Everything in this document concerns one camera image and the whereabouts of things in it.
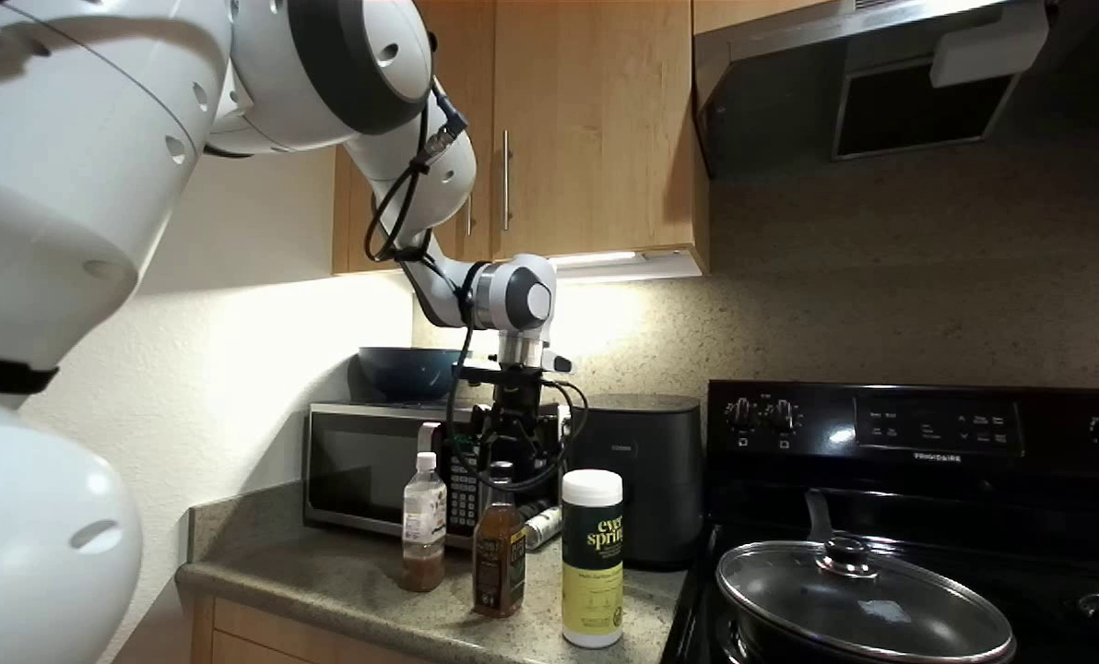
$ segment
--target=spice bottle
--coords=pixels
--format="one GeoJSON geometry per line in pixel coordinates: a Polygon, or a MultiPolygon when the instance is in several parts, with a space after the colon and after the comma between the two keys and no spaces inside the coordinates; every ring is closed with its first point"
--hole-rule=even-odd
{"type": "Polygon", "coordinates": [[[623,629],[623,477],[559,477],[559,636],[602,648],[623,629]]]}
{"type": "Polygon", "coordinates": [[[441,583],[445,483],[434,470],[434,454],[421,449],[402,486],[402,585],[418,594],[441,583]]]}
{"type": "Polygon", "coordinates": [[[522,515],[498,477],[473,532],[473,601],[478,615],[511,615],[522,601],[522,515]]]}

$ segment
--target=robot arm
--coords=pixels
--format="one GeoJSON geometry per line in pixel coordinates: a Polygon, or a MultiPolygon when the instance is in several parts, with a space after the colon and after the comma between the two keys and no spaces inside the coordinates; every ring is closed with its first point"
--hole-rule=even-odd
{"type": "Polygon", "coordinates": [[[434,96],[410,0],[0,2],[0,391],[40,391],[133,294],[204,152],[332,145],[387,202],[424,313],[498,328],[501,360],[535,366],[553,269],[464,267],[426,237],[476,157],[434,96]],[[414,192],[387,194],[414,162],[414,192]]]}

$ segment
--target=black stove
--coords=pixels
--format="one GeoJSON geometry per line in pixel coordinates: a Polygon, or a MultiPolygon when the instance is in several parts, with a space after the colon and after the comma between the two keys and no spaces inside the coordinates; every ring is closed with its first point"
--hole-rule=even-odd
{"type": "Polygon", "coordinates": [[[1015,664],[1099,664],[1099,391],[757,382],[708,386],[708,537],[664,661],[748,661],[710,567],[806,537],[805,494],[874,554],[952,574],[1015,628],[1015,664]]]}

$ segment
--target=kitchen appliance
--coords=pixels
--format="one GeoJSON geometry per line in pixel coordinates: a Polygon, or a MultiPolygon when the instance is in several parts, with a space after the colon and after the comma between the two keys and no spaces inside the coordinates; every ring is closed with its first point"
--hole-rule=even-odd
{"type": "Polygon", "coordinates": [[[1015,664],[1099,664],[1099,391],[716,381],[704,481],[704,554],[664,661],[773,664],[716,567],[806,537],[815,490],[868,548],[991,601],[1015,664]]]}
{"type": "MultiPolygon", "coordinates": [[[[346,404],[312,401],[301,420],[301,519],[370,536],[402,536],[402,486],[414,477],[414,454],[424,420],[441,420],[441,404],[346,404]]],[[[468,548],[489,486],[458,459],[439,449],[445,483],[445,546],[468,548]]],[[[555,483],[521,494],[521,509],[538,515],[555,502],[555,483]]]]}
{"type": "Polygon", "coordinates": [[[1099,123],[1099,0],[820,0],[693,59],[710,178],[1099,123]]]}
{"type": "Polygon", "coordinates": [[[669,393],[608,393],[582,411],[571,470],[623,477],[627,567],[682,567],[702,546],[702,404],[669,393]]]}

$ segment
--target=wooden cabinet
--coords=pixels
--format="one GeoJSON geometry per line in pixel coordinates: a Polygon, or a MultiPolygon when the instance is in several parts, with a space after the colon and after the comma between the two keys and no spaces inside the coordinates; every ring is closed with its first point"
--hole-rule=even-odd
{"type": "Polygon", "coordinates": [[[332,178],[334,178],[332,179],[332,269],[334,274],[387,269],[385,262],[366,258],[373,192],[342,147],[334,147],[332,178]]]}
{"type": "Polygon", "coordinates": [[[198,597],[190,613],[190,664],[421,664],[418,658],[220,597],[198,597]]]}
{"type": "Polygon", "coordinates": [[[445,254],[704,258],[689,0],[426,0],[424,12],[478,157],[468,208],[439,237],[445,254]]]}
{"type": "Polygon", "coordinates": [[[498,0],[501,254],[693,251],[689,0],[498,0]]]}
{"type": "Polygon", "coordinates": [[[693,0],[693,32],[710,32],[766,15],[787,15],[826,0],[693,0]]]}

